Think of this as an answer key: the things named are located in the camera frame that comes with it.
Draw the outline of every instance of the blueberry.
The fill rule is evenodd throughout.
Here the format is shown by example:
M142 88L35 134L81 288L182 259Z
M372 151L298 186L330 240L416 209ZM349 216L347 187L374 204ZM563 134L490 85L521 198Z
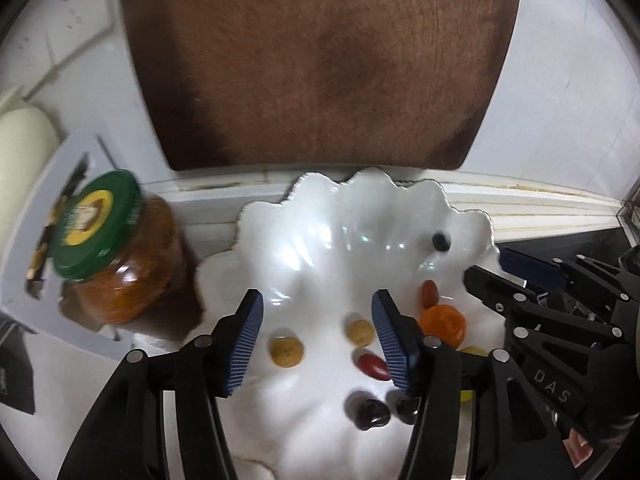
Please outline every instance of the blueberry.
M420 399L418 397L400 397L396 401L396 413L398 418L405 424L410 426L415 424L415 419L418 416L418 406L420 405Z
M365 399L356 407L354 422L359 430L386 426L391 419L391 412L384 402L377 399Z
M433 248L440 253L446 253L451 248L451 242L447 240L444 233L437 232L431 237Z

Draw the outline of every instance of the green jar lid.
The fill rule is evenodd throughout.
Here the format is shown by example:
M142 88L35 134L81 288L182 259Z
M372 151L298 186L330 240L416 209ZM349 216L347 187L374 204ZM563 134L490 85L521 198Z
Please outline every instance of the green jar lid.
M53 266L82 282L107 267L129 240L142 212L140 186L130 171L105 173L69 201L51 243Z

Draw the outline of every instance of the yellow candy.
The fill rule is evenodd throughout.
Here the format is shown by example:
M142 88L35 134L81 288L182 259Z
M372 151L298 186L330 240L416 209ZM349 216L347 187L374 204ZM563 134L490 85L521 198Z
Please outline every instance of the yellow candy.
M347 328L347 337L359 348L369 346L373 343L376 331L373 325L366 319L354 321Z
M278 337L271 343L271 359L281 368L291 368L302 361L305 347L295 337Z
M481 355L487 357L489 354L485 350L481 349L479 346L465 346L461 352L465 354L473 354L473 355ZM474 398L473 390L462 390L460 392L460 402L467 402Z
M483 357L487 357L489 355L489 352L487 352L486 350L483 350L482 348L480 348L479 346L465 346L461 352L464 352L465 354L473 354L473 355L481 355Z

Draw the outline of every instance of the orange candy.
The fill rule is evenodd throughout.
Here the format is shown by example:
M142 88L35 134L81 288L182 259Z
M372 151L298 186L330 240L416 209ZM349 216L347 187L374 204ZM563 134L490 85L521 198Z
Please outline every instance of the orange candy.
M433 280L425 280L420 288L420 303L423 308L431 308L440 301L438 286Z
M432 306L418 319L424 335L435 335L452 348L458 348L465 340L466 319L451 305Z

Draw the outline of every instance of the dried apricot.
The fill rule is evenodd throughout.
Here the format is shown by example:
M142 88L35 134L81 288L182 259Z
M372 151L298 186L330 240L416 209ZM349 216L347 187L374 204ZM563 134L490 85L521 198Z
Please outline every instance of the dried apricot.
M432 306L418 319L424 335L435 335L452 348L458 348L466 337L466 319L454 306Z

